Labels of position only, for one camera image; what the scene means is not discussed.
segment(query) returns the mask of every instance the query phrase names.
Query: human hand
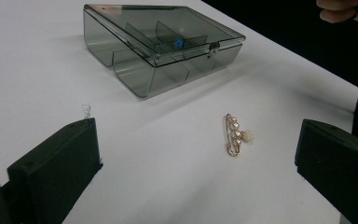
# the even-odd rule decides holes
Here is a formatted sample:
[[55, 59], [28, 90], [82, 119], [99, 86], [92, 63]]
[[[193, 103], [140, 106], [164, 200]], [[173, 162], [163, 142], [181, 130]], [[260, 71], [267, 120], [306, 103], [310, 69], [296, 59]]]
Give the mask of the human hand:
[[358, 21], [358, 0], [316, 0], [316, 5], [323, 8], [320, 16], [324, 21], [336, 23], [355, 15]]

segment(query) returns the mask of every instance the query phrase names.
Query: white table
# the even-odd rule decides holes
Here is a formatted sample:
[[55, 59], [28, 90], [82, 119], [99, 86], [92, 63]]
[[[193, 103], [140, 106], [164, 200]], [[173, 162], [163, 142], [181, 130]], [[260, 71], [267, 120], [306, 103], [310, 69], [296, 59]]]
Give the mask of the white table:
[[[105, 1], [189, 6], [247, 36], [228, 68], [143, 101], [89, 53], [87, 3], [101, 1], [0, 1], [1, 185], [90, 104], [104, 167], [66, 224], [339, 222], [296, 172], [296, 144], [303, 119], [349, 132], [356, 87], [201, 1]], [[225, 149], [227, 113], [255, 133], [238, 158]]]

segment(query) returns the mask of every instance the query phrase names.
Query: gold pin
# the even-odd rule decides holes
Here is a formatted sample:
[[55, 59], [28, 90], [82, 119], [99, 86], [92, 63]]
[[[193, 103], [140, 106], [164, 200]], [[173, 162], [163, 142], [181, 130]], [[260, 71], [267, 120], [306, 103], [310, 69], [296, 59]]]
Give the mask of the gold pin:
[[252, 141], [255, 137], [251, 131], [239, 131], [240, 124], [235, 117], [230, 114], [226, 115], [226, 132], [227, 132], [227, 152], [231, 157], [237, 157], [240, 154], [242, 140], [246, 143]]

